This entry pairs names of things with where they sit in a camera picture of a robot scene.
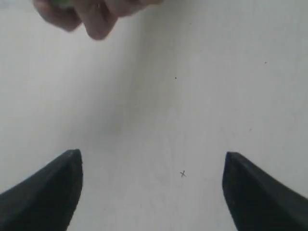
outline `hand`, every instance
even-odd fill
[[[88,35],[96,40],[104,39],[119,17],[131,15],[151,4],[163,0],[70,0],[70,9],[61,9],[50,0],[33,0],[41,17],[48,23],[66,31],[75,30],[81,23]]]

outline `white table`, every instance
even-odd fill
[[[2,11],[0,191],[80,148],[69,231],[234,231],[227,151],[308,196],[307,11],[166,0],[103,42]]]

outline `white surface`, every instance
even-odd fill
[[[166,0],[104,42],[2,11],[0,191],[80,148],[70,231],[234,231],[227,151],[308,196],[307,11]]]

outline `pencil mark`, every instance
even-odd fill
[[[181,178],[182,178],[182,177],[186,177],[186,175],[185,175],[185,170],[184,170],[183,172],[180,172],[180,174],[182,174]]]

